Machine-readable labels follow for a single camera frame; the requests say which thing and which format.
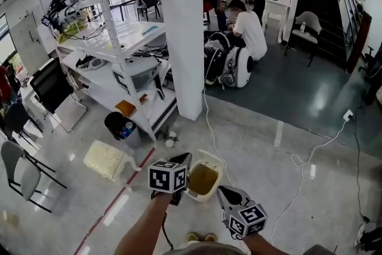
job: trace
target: man in white shirt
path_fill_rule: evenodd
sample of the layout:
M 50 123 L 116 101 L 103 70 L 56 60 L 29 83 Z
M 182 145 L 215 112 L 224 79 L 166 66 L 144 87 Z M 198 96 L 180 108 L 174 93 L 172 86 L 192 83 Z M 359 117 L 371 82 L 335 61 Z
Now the man in white shirt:
M 254 61 L 260 60 L 267 52 L 263 28 L 255 12 L 247 12 L 245 4 L 241 0 L 230 2 L 230 17 L 236 19 L 235 24 L 230 26 L 233 34 L 242 37 L 246 48 Z

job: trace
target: power outlet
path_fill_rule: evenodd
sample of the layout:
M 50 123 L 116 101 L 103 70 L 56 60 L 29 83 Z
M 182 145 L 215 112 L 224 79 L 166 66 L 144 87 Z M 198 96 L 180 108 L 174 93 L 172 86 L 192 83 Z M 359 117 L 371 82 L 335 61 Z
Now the power outlet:
M 343 118 L 346 122 L 348 122 L 351 119 L 351 117 L 353 117 L 353 112 L 350 109 L 348 109 Z

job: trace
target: white t-shirt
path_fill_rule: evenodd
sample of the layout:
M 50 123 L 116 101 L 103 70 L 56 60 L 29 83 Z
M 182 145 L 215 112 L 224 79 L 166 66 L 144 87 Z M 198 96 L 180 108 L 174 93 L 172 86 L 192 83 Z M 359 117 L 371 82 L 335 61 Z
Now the white t-shirt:
M 255 12 L 241 12 L 233 30 L 241 34 L 254 60 L 260 60 L 267 52 L 263 28 Z

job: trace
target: white cube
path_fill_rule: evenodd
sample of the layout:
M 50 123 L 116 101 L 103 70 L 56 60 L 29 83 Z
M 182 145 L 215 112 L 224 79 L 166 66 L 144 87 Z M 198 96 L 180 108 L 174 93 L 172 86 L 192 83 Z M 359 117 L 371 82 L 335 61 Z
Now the white cube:
M 232 213 L 228 228 L 241 237 L 247 237 L 261 231 L 265 227 L 266 221 L 266 213 L 262 206 L 257 204 Z
M 187 165 L 159 160 L 149 166 L 148 187 L 174 193 L 187 186 Z

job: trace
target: black hair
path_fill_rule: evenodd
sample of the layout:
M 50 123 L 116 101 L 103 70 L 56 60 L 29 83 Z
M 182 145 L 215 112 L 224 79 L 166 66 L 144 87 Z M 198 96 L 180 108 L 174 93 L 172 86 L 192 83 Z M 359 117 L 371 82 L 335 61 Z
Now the black hair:
M 232 7 L 235 7 L 235 8 L 238 8 L 242 11 L 246 11 L 247 8 L 245 7 L 245 4 L 244 2 L 242 2 L 241 0 L 232 0 L 229 5 L 228 5 L 229 8 L 232 8 Z

